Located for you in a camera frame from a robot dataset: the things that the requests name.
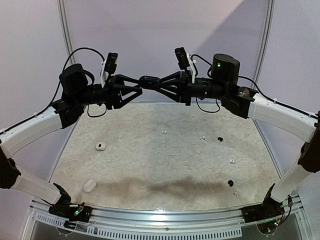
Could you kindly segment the black oval charging case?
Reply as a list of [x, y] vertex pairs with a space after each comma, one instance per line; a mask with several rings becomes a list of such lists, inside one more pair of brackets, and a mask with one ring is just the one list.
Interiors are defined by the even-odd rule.
[[159, 82], [160, 82], [159, 77], [144, 75], [139, 78], [138, 85], [142, 89], [153, 90], [155, 88], [155, 85], [158, 84]]

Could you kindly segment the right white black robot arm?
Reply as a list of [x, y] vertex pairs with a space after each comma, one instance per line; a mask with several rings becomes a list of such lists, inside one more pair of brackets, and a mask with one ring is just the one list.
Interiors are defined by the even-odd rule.
[[158, 92], [187, 106], [192, 98], [220, 100], [232, 114], [268, 123], [304, 142], [296, 163], [272, 185], [258, 208], [262, 218], [269, 218], [305, 178], [320, 170], [320, 115], [271, 99], [258, 88], [238, 86], [240, 62], [230, 55], [213, 56], [208, 78], [196, 77], [196, 62], [188, 53], [176, 57], [181, 71], [157, 79]]

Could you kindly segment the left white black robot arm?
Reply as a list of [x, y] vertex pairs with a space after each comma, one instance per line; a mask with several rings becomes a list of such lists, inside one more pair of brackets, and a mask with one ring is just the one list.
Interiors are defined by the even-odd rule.
[[42, 199], [63, 216], [74, 213], [69, 194], [58, 184], [48, 183], [18, 167], [13, 156], [40, 138], [63, 130], [80, 118], [85, 106], [104, 105], [106, 110], [117, 110], [139, 97], [142, 85], [138, 79], [114, 74], [113, 67], [102, 66], [101, 82], [80, 63], [62, 70], [59, 83], [61, 98], [45, 110], [0, 132], [0, 187], [14, 189]]

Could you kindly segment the small white open case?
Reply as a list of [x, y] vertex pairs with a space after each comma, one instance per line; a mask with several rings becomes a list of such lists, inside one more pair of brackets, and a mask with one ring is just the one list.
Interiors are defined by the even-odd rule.
[[106, 149], [106, 144], [104, 142], [98, 142], [96, 145], [95, 145], [95, 149], [97, 151], [104, 151]]

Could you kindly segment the white oval closed case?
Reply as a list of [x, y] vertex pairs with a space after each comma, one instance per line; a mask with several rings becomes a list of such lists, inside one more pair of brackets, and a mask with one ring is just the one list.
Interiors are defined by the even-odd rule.
[[97, 182], [94, 179], [88, 180], [84, 185], [83, 185], [83, 191], [85, 193], [90, 193], [97, 185]]

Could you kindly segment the left aluminium frame post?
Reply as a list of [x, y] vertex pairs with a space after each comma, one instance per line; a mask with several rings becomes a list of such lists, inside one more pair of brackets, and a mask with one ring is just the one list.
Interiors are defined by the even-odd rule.
[[73, 46], [68, 26], [67, 9], [64, 0], [57, 0], [57, 7], [59, 13], [60, 26], [62, 30], [62, 36], [64, 40], [64, 45], [66, 49], [67, 56], [73, 52]]

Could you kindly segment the aluminium frame post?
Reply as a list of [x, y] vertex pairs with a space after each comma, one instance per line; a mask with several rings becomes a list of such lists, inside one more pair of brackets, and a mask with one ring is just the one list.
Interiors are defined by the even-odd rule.
[[253, 76], [253, 81], [256, 84], [259, 81], [259, 77], [263, 68], [263, 63], [264, 63], [268, 41], [270, 37], [270, 32], [271, 32], [271, 27], [272, 27], [274, 8], [275, 8], [275, 1], [268, 0], [266, 5], [266, 10], [265, 10], [265, 18], [264, 18], [260, 47], [258, 52], [258, 59], [257, 59], [257, 64], [255, 66], [254, 76]]
[[67, 9], [64, 0], [57, 0], [57, 7], [59, 13], [60, 26], [62, 30], [62, 36], [64, 40], [64, 45], [66, 49], [67, 56], [73, 52], [73, 46], [68, 26]]

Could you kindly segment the right aluminium frame post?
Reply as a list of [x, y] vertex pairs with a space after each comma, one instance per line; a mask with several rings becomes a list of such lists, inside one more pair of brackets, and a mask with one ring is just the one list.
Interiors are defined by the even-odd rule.
[[258, 52], [258, 59], [257, 59], [257, 64], [255, 66], [254, 76], [253, 76], [253, 81], [256, 84], [259, 81], [259, 77], [263, 68], [263, 63], [264, 63], [268, 41], [270, 37], [270, 32], [271, 32], [271, 27], [272, 27], [274, 8], [275, 8], [275, 1], [268, 0], [266, 5], [266, 10], [265, 10], [265, 18], [264, 18], [260, 47]]

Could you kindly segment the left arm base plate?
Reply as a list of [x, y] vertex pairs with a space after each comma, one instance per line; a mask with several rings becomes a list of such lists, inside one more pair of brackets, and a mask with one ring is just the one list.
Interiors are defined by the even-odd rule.
[[92, 215], [93, 208], [85, 203], [56, 203], [49, 207], [48, 212], [52, 215], [66, 218], [70, 222], [88, 223]]

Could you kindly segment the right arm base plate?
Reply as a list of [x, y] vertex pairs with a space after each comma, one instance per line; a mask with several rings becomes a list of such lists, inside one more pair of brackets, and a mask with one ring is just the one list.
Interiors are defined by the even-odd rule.
[[276, 216], [282, 216], [285, 213], [283, 205], [270, 205], [270, 204], [255, 204], [242, 207], [241, 216], [245, 223], [252, 223], [261, 220], [266, 220]]

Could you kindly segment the aluminium front rail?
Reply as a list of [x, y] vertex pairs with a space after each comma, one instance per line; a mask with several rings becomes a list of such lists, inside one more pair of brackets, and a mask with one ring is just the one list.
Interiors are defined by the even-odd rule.
[[44, 222], [58, 229], [73, 231], [79, 226], [94, 226], [105, 223], [123, 223], [133, 225], [150, 226], [191, 226], [201, 224], [266, 224], [273, 219], [285, 219], [284, 224], [288, 225], [290, 221], [295, 220], [299, 228], [308, 227], [308, 220], [305, 216], [302, 203], [296, 194], [292, 197], [293, 205], [289, 207], [285, 204], [285, 214], [278, 213], [277, 216], [263, 218], [261, 213], [253, 211], [258, 206], [236, 206], [231, 208], [209, 209], [209, 210], [188, 210], [188, 211], [168, 211], [164, 209], [156, 210], [132, 210], [109, 207], [92, 207], [88, 221], [69, 220], [62, 216], [49, 213], [49, 205], [40, 200], [33, 200], [30, 208], [35, 211], [33, 219]]

